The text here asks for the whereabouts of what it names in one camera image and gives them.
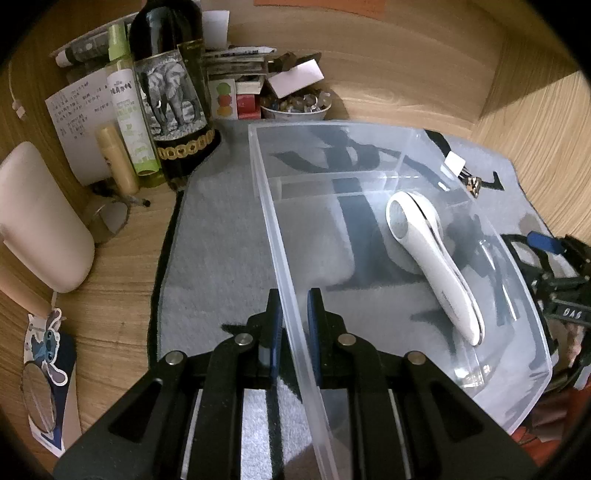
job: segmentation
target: transparent plastic box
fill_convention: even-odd
[[[320,392],[307,341],[307,294],[380,351],[424,352],[507,432],[551,377],[544,333],[505,244],[422,130],[352,122],[253,124],[255,191],[264,210],[295,370],[325,479],[350,478],[344,391]],[[386,223],[398,190],[437,209],[443,241],[482,312],[472,347],[453,327]]]

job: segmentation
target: white bowl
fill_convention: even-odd
[[[324,120],[326,116],[326,112],[330,110],[332,104],[319,112],[307,112],[307,113],[299,113],[299,112],[277,112],[276,110],[271,110],[270,108],[261,106],[262,110],[262,117],[263,118],[272,118],[275,120],[283,120],[285,122],[301,122],[306,120]]]

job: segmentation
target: metal bolt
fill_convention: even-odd
[[[357,339],[355,338],[355,335],[351,335],[350,333],[342,333],[341,335],[339,335],[339,338],[337,340],[343,346],[354,345],[355,342],[357,341]]]
[[[180,362],[183,361],[183,353],[175,350],[174,352],[169,352],[166,354],[165,357],[166,363],[169,365],[178,365]]]
[[[240,346],[245,346],[249,345],[253,341],[253,338],[250,333],[239,333],[234,338],[234,341]]]
[[[423,352],[410,352],[407,355],[408,361],[411,362],[413,365],[422,365],[427,361],[427,357]]]

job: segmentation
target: blue tab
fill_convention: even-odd
[[[562,255],[564,253],[564,247],[560,240],[539,232],[528,233],[527,244],[532,248],[537,248],[538,250],[543,250],[556,255]]]

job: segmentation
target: orange cloth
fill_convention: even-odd
[[[544,399],[539,405],[535,406],[534,410],[545,410],[545,416],[549,422],[557,421],[560,417],[560,420],[564,423],[564,438],[575,425],[590,399],[591,381],[587,382],[587,385],[582,390],[570,388],[565,392],[551,395],[550,398]],[[560,440],[541,442],[536,435],[529,433],[524,426],[519,427],[511,437],[522,446],[538,466],[546,463],[560,445]]]
[[[364,17],[384,19],[386,0],[254,0],[255,5],[279,5],[281,7],[321,7],[340,10]]]

